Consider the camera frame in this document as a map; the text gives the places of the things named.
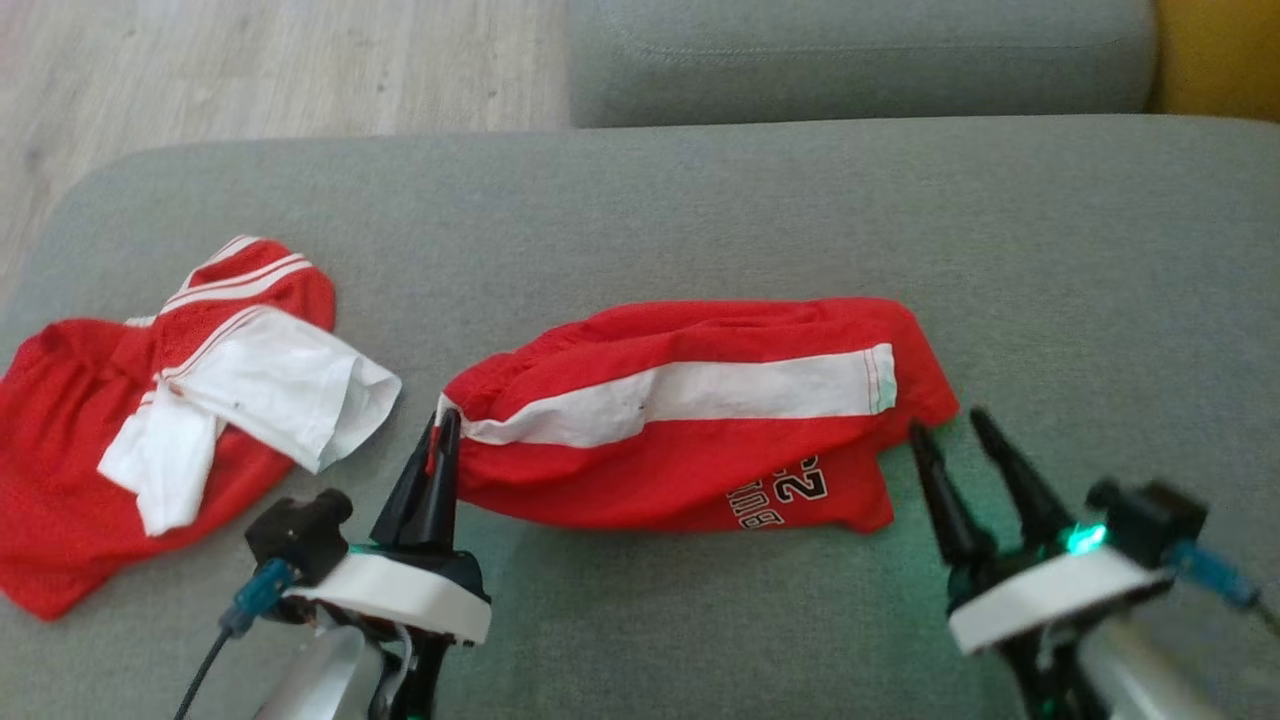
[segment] gray upholstered surface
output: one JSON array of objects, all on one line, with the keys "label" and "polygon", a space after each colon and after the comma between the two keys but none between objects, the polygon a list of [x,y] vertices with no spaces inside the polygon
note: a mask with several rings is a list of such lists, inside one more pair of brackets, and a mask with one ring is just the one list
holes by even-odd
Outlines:
[{"label": "gray upholstered surface", "polygon": [[1152,0],[572,0],[579,127],[1133,113]]},{"label": "gray upholstered surface", "polygon": [[[966,404],[1078,506],[1103,473],[1213,500],[1206,539],[1280,593],[1280,129],[1074,117],[205,145],[137,155],[50,220],[0,352],[68,315],[152,311],[229,236],[329,270],[339,333],[401,373],[374,442],[282,492],[351,492],[367,529],[461,368],[602,307],[896,297]],[[1014,539],[964,428],[973,503]],[[585,534],[467,509],[492,641],[447,662],[443,717],[1001,716],[964,661],[909,460],[899,511],[838,529]],[[165,717],[251,568],[238,530],[140,566],[63,621],[0,605],[0,716]],[[1196,592],[1149,619],[1238,716],[1280,703],[1280,647]],[[302,633],[261,626],[195,717],[251,715]]]}]

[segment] yellow cushion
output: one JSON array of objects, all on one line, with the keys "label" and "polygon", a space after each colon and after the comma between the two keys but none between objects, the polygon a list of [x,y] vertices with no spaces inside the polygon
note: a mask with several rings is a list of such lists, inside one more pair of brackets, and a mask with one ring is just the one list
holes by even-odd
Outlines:
[{"label": "yellow cushion", "polygon": [[1280,122],[1280,0],[1158,0],[1165,113]]}]

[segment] gray sofa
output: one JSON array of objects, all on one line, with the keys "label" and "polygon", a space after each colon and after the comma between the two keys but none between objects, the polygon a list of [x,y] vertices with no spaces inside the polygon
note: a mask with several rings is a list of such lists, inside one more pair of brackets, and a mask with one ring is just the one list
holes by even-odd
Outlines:
[{"label": "gray sofa", "polygon": [[1137,113],[1153,0],[571,0],[579,127]]},{"label": "gray sofa", "polygon": [[[360,537],[440,387],[543,328],[639,300],[892,297],[1074,509],[1105,473],[1172,478],[1212,501],[1204,539],[1280,593],[1276,158],[1275,126],[1142,115],[152,151],[54,213],[0,357],[59,318],[154,311],[233,234],[279,236],[333,277],[338,334],[406,380],[367,446],[273,493],[338,487]],[[968,429],[941,442],[1012,542]],[[1011,716],[1000,669],[947,635],[909,457],[882,464],[897,520],[872,537],[575,533],[465,507],[494,623],[447,660],[440,717]],[[56,624],[0,605],[0,716],[169,716],[251,571],[247,521]],[[1140,615],[1234,716],[1274,716],[1280,647],[1253,623],[1193,591]],[[251,716],[303,639],[261,624],[228,646],[193,717]]]}]

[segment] red and white clothing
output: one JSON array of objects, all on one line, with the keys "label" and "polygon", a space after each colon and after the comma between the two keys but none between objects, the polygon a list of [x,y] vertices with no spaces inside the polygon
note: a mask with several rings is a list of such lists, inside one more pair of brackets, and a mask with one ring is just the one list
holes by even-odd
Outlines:
[{"label": "red and white clothing", "polygon": [[399,380],[333,322],[319,269],[244,236],[154,316],[64,320],[24,342],[0,382],[0,589],[55,619],[225,524],[292,462],[351,452]]},{"label": "red and white clothing", "polygon": [[648,302],[463,372],[460,497],[573,528],[721,530],[893,514],[877,455],[955,395],[915,318],[874,299]]}]

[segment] blue cable plug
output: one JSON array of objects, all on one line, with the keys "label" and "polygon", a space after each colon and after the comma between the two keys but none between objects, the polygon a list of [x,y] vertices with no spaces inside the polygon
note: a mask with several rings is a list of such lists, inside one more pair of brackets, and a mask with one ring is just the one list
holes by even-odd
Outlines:
[{"label": "blue cable plug", "polygon": [[218,619],[218,624],[233,638],[242,638],[259,615],[275,607],[297,580],[297,573],[288,562],[275,557],[269,560],[244,587],[236,593],[232,606]]},{"label": "blue cable plug", "polygon": [[1190,541],[1174,546],[1170,565],[1180,577],[1212,591],[1236,610],[1256,606],[1262,594],[1234,565]]}]

